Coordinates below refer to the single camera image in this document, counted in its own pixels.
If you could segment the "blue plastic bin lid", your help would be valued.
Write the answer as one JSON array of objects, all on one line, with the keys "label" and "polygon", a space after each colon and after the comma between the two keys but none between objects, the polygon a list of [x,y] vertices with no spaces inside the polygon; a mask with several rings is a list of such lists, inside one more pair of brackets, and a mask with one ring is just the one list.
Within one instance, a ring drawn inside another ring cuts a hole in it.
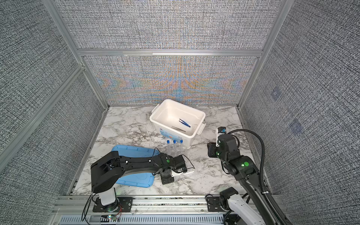
[{"label": "blue plastic bin lid", "polygon": [[[150,158],[158,155],[160,152],[157,148],[143,148],[129,145],[115,145],[112,152],[117,152],[119,156],[128,158]],[[116,184],[125,186],[134,186],[140,188],[149,188],[153,185],[154,175],[147,169],[129,169],[122,175]]]}]

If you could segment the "clear test tube rack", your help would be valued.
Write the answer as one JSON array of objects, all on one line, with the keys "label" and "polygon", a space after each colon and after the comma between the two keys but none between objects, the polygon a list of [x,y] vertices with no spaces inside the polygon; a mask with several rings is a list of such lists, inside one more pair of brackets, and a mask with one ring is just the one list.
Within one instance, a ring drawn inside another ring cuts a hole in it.
[{"label": "clear test tube rack", "polygon": [[[173,142],[171,142],[170,143],[171,144],[171,151],[173,151]],[[183,153],[183,155],[186,155],[187,154],[187,147],[185,146],[185,144],[184,144],[184,153]],[[170,156],[172,156],[172,157],[176,157],[176,156],[179,156],[179,155],[181,155],[180,154],[180,142],[177,142],[177,153],[175,154],[175,155],[173,155],[173,153],[171,152],[171,154],[170,154]]]}]

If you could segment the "thin metal tweezers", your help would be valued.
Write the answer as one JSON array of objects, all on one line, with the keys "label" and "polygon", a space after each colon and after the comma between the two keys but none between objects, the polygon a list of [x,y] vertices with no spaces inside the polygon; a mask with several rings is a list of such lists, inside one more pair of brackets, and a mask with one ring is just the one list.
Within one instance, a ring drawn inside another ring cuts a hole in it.
[{"label": "thin metal tweezers", "polygon": [[171,128],[174,129],[174,130],[180,131],[180,132],[186,132],[185,130],[180,129],[178,127],[171,126]]}]

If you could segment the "blue plastic tweezers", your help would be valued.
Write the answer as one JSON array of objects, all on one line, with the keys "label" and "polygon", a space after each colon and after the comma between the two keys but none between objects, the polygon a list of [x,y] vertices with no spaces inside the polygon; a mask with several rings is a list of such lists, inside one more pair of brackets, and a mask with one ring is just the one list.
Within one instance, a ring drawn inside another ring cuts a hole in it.
[{"label": "blue plastic tweezers", "polygon": [[189,127],[189,128],[191,127],[188,123],[186,123],[186,122],[185,122],[184,120],[182,120],[182,119],[179,119],[179,122],[180,122],[181,124]]}]

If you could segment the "white plastic storage bin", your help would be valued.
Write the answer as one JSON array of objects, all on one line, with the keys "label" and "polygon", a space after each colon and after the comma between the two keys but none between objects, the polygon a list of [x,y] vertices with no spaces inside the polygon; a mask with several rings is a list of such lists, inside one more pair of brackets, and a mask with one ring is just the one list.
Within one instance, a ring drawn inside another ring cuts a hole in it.
[{"label": "white plastic storage bin", "polygon": [[[206,124],[204,123],[206,114],[203,111],[189,107],[171,99],[164,100],[158,104],[151,112],[150,121],[161,135],[183,143],[190,147],[196,136],[201,135]],[[187,127],[179,122],[184,120],[191,127]],[[171,126],[185,130],[180,132],[171,128]]]}]

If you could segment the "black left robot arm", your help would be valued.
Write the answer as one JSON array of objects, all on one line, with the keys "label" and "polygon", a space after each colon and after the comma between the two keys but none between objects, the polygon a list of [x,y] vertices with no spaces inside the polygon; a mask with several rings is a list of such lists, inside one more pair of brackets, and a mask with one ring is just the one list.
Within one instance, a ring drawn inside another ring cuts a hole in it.
[{"label": "black left robot arm", "polygon": [[160,175],[162,184],[174,182],[173,173],[188,172],[182,155],[160,153],[151,157],[126,157],[110,152],[91,165],[91,191],[99,195],[100,204],[109,211],[118,205],[114,185],[123,176],[139,173]]}]

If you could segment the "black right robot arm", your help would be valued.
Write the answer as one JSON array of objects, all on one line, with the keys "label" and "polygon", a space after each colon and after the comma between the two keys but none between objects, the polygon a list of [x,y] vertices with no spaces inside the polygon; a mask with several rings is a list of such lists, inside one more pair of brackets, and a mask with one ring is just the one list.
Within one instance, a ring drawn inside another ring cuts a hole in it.
[{"label": "black right robot arm", "polygon": [[263,166],[259,169],[250,157],[240,154],[233,135],[218,134],[217,142],[208,144],[208,154],[220,159],[222,168],[240,183],[257,208],[254,210],[230,187],[220,192],[220,204],[225,210],[235,212],[247,225],[291,224],[265,185]]}]

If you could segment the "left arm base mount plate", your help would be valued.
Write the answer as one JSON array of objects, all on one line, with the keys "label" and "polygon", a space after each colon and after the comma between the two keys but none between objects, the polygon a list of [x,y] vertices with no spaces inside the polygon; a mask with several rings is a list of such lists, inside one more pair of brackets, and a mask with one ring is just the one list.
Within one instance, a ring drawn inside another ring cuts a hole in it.
[{"label": "left arm base mount plate", "polygon": [[117,197],[117,200],[110,205],[102,205],[100,198],[95,200],[92,212],[96,213],[115,213],[115,212],[131,212],[132,197]]}]

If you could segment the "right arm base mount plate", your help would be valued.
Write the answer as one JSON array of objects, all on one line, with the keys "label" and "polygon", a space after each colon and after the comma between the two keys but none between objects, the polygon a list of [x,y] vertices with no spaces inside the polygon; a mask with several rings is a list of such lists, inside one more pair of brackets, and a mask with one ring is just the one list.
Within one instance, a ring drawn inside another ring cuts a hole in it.
[{"label": "right arm base mount plate", "polygon": [[205,200],[207,203],[207,209],[209,212],[229,212],[231,211],[228,200],[230,196],[213,196],[212,194],[207,194]]}]

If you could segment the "aluminium front rail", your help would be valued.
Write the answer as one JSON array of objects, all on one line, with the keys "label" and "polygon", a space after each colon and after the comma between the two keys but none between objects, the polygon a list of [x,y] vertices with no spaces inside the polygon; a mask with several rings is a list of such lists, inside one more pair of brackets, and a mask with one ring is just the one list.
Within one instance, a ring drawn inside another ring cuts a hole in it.
[{"label": "aluminium front rail", "polygon": [[49,225],[221,225],[226,211],[211,205],[211,196],[120,196],[123,212],[93,212],[86,219],[88,196],[60,196]]}]

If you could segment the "aluminium enclosure frame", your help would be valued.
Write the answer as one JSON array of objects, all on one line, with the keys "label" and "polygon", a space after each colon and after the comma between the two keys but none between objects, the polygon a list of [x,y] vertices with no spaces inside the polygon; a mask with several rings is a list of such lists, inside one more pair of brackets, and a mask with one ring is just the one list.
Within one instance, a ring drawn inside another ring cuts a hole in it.
[{"label": "aluminium enclosure frame", "polygon": [[115,145],[157,148],[166,99],[205,112],[194,173],[120,195],[206,195],[242,186],[207,143],[239,128],[244,97],[284,1],[1,1],[1,223],[45,223],[60,196],[92,192]]}]

